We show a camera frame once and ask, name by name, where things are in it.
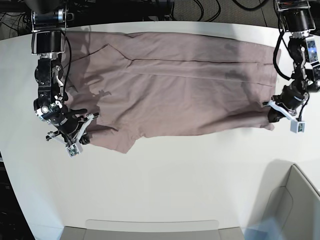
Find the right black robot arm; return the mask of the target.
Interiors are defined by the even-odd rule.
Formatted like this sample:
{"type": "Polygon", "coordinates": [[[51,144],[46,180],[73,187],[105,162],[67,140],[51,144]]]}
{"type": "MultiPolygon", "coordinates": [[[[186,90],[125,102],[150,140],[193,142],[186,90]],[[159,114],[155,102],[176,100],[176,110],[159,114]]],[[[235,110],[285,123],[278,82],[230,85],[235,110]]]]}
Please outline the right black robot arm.
{"type": "Polygon", "coordinates": [[[67,1],[27,0],[25,3],[31,10],[31,52],[39,57],[34,71],[38,83],[34,111],[43,122],[57,129],[46,139],[62,136],[68,147],[75,143],[89,144],[86,128],[90,118],[85,116],[87,110],[71,110],[66,106],[69,72],[64,72],[62,56],[65,50],[71,50],[66,36],[67,1]]]}

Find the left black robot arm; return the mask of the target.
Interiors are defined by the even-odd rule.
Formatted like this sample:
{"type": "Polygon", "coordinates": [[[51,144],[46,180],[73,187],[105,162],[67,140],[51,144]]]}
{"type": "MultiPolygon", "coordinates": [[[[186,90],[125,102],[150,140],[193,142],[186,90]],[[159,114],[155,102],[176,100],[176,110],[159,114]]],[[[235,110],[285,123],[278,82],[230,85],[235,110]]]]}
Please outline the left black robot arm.
{"type": "Polygon", "coordinates": [[[301,121],[302,113],[297,113],[297,108],[304,108],[310,94],[320,90],[320,61],[315,38],[311,35],[316,25],[308,0],[276,0],[274,9],[278,18],[279,37],[273,52],[273,66],[281,78],[291,83],[283,87],[280,95],[272,96],[271,101],[265,103],[270,107],[268,120],[276,123],[292,116],[294,120],[301,121]],[[285,33],[291,34],[285,45],[293,61],[290,76],[283,74],[277,63],[285,33]]]}

